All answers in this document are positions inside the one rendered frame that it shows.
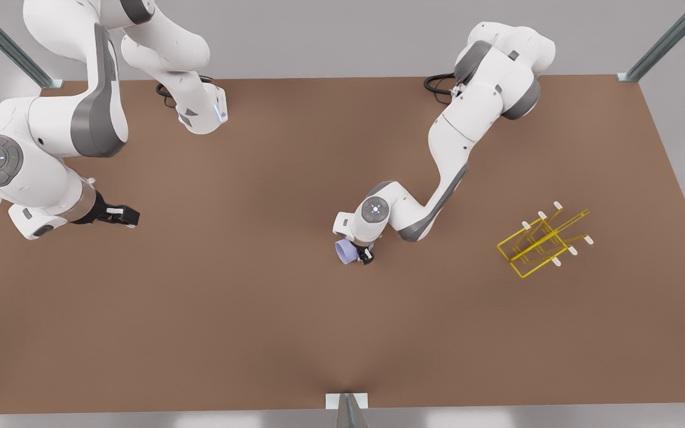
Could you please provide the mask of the lavender cup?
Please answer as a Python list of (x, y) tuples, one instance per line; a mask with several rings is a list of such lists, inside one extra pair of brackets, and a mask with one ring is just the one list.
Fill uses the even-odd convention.
[(360, 260), (358, 247), (346, 238), (335, 242), (335, 251), (345, 265)]

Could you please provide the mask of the silver frame post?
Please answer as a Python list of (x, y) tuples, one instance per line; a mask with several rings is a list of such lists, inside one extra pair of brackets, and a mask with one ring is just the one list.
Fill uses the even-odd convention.
[(645, 54), (624, 73), (616, 73), (617, 81), (639, 82), (655, 65), (685, 37), (685, 12), (645, 52)]
[(369, 428), (362, 412), (369, 408), (368, 393), (326, 394), (325, 408), (337, 411), (335, 428)]
[(0, 51), (41, 89), (61, 89), (63, 87), (63, 80), (50, 77), (2, 28), (0, 28)]

